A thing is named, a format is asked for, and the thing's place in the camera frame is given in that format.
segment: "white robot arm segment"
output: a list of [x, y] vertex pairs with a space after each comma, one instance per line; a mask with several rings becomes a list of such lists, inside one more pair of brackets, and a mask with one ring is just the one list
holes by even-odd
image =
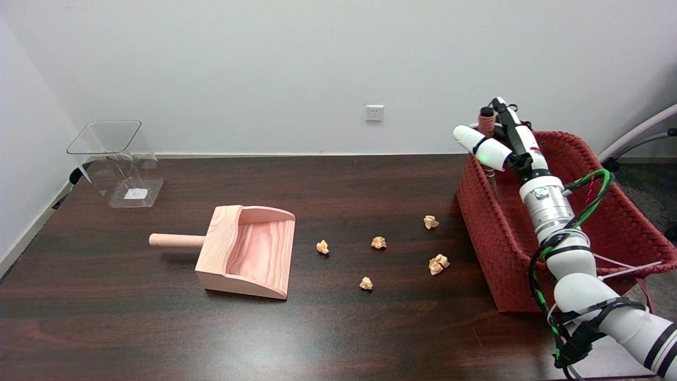
[[[646, 368], [666, 380], [677, 381], [677, 365], [673, 365], [677, 363], [674, 361], [677, 357], [677, 324], [649, 313], [639, 303], [620, 298], [596, 277], [589, 238], [580, 228], [572, 228], [575, 215], [562, 194], [564, 186], [548, 171], [548, 164], [531, 130], [519, 121], [511, 106], [514, 105], [506, 105], [500, 97], [492, 101], [502, 124], [497, 127], [497, 132], [501, 129], [498, 135], [503, 136], [516, 152], [463, 125], [454, 130], [456, 141], [484, 165], [502, 171], [507, 163], [515, 169], [522, 182], [520, 197], [542, 246], [553, 237], [564, 237], [556, 240], [554, 247], [548, 247], [546, 264], [558, 280], [554, 289], [555, 301], [564, 315], [574, 316], [574, 320], [581, 323], [580, 327], [585, 328], [581, 337], [587, 337], [586, 334], [598, 336], [599, 332], [607, 334]], [[590, 344], [576, 342], [573, 340], [575, 335], [571, 337], [573, 346], [568, 349], [580, 348], [577, 344], [585, 347]]]

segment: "dustpan handle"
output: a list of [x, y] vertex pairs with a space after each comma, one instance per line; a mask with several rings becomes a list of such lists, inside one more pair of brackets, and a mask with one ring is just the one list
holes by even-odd
[[153, 233], [148, 237], [148, 243], [151, 246], [195, 247], [201, 249], [204, 244], [204, 236]]

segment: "red woven basket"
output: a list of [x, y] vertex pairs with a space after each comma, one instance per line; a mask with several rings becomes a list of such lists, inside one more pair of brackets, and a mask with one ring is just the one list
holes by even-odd
[[[534, 135], [550, 171], [564, 183], [602, 167], [588, 145], [577, 136], [566, 132], [535, 132]], [[498, 190], [494, 192], [479, 162], [474, 157], [468, 159], [457, 193], [463, 219], [498, 310], [538, 312], [527, 279], [529, 261], [538, 243], [527, 208], [519, 197], [519, 180], [514, 172], [507, 170], [496, 172], [496, 184]], [[586, 186], [569, 196], [575, 212], [585, 205], [587, 193]], [[674, 246], [615, 184], [582, 228], [590, 238], [592, 251], [601, 256], [631, 266], [663, 262], [607, 279], [605, 283], [620, 295], [636, 283], [636, 278], [664, 273], [677, 266]], [[625, 269], [599, 259], [597, 266], [598, 275]], [[539, 262], [536, 270], [548, 304], [552, 305], [555, 279], [544, 263]]]

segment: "dark wooden table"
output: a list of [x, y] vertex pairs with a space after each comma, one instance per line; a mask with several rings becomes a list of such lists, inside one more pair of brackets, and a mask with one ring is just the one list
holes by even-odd
[[[464, 162], [163, 160], [150, 209], [111, 209], [81, 181], [0, 285], [0, 380], [562, 378], [544, 319], [496, 312], [454, 200]], [[153, 232], [203, 235], [231, 204], [296, 215], [287, 301], [206, 292], [197, 251], [148, 245]], [[438, 253], [451, 266], [432, 277]], [[620, 347], [595, 351], [584, 376], [642, 369]]]

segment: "wall outlet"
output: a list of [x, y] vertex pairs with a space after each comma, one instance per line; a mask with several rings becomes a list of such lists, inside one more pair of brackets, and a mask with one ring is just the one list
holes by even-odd
[[383, 121], [383, 105], [382, 104], [368, 104], [364, 107], [366, 114], [364, 120], [367, 122], [382, 122]]

